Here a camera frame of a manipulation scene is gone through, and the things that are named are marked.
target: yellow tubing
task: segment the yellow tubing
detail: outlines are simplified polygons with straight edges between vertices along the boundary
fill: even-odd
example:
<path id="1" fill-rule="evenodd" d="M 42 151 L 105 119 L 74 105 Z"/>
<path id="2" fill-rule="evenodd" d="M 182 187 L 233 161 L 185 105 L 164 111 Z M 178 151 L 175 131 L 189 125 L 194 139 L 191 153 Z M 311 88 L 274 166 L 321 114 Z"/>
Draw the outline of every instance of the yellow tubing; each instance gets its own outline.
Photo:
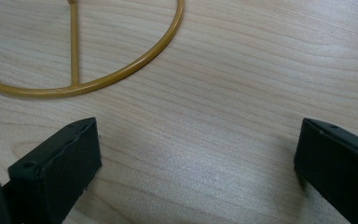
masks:
<path id="1" fill-rule="evenodd" d="M 57 98 L 74 96 L 90 91 L 96 91 L 100 88 L 114 84 L 121 79 L 130 76 L 143 66 L 152 61 L 159 53 L 161 53 L 165 47 L 171 42 L 175 36 L 179 25 L 182 21 L 185 0 L 177 1 L 177 9 L 173 18 L 172 24 L 165 35 L 159 40 L 159 42 L 153 46 L 144 55 L 128 64 L 127 66 L 119 69 L 115 73 L 101 77 L 90 82 L 79 83 L 78 81 L 78 50 L 77 50 L 77 3 L 76 0 L 68 0 L 71 5 L 71 85 L 64 88 L 57 89 L 25 89 L 19 87 L 12 87 L 0 83 L 0 93 L 28 98 Z"/>

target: wood grain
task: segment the wood grain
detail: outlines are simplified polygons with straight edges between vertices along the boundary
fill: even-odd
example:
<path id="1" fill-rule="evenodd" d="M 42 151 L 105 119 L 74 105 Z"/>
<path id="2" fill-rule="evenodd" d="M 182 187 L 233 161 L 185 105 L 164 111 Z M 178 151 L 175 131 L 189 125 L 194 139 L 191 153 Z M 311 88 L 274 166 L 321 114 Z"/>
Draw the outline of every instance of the wood grain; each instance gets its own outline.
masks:
<path id="1" fill-rule="evenodd" d="M 79 1 L 80 75 L 130 63 L 176 2 Z M 0 80 L 70 83 L 62 0 L 0 0 Z M 67 123 L 96 117 L 103 168 L 65 223 L 347 223 L 293 157 L 304 117 L 358 134 L 358 0 L 186 0 L 173 42 L 100 91 L 0 95 L 0 181 Z"/>

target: circular tube frame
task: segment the circular tube frame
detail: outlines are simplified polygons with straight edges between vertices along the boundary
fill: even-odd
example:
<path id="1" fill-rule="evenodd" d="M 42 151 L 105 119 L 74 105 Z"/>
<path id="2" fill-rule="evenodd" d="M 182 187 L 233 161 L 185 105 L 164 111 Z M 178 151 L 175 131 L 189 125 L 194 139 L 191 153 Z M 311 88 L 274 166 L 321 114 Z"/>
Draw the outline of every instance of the circular tube frame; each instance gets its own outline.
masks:
<path id="1" fill-rule="evenodd" d="M 58 98 L 96 91 L 100 88 L 112 85 L 147 65 L 159 53 L 161 53 L 165 47 L 167 47 L 179 29 L 185 7 L 185 0 L 177 1 L 176 13 L 170 28 L 159 40 L 159 42 L 144 55 L 127 66 L 117 70 L 115 73 L 105 77 L 97 78 L 90 82 L 79 83 L 77 50 L 77 3 L 76 0 L 68 0 L 68 3 L 71 6 L 71 85 L 64 88 L 39 90 L 13 87 L 0 83 L 0 93 L 26 98 Z"/>

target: wooden table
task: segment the wooden table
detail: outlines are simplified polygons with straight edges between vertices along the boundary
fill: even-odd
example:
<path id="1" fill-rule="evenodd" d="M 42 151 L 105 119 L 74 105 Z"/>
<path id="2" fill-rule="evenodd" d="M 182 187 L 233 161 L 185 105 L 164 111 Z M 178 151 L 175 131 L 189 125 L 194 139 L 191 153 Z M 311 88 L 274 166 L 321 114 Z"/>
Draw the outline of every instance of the wooden table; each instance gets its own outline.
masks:
<path id="1" fill-rule="evenodd" d="M 85 82 L 165 33 L 176 1 L 80 0 Z M 70 83 L 63 0 L 0 0 L 0 80 Z M 303 118 L 358 134 L 358 1 L 186 0 L 173 42 L 100 91 L 0 95 L 0 182 L 64 125 L 95 117 L 103 168 L 64 223 L 347 223 L 293 158 Z"/>

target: light wood grain surface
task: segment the light wood grain surface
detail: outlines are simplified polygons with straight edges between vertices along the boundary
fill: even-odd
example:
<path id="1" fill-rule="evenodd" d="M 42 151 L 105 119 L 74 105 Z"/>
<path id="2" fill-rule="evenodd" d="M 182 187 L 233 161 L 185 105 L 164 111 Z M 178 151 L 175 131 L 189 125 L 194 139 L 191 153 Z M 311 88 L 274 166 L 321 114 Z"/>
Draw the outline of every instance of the light wood grain surface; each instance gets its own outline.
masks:
<path id="1" fill-rule="evenodd" d="M 81 81 L 130 63 L 175 0 L 80 0 Z M 0 80 L 70 83 L 65 0 L 0 0 Z M 304 117 L 358 134 L 358 0 L 186 0 L 173 42 L 116 85 L 0 95 L 0 182 L 67 123 L 96 117 L 103 168 L 64 223 L 347 223 L 293 158 Z"/>

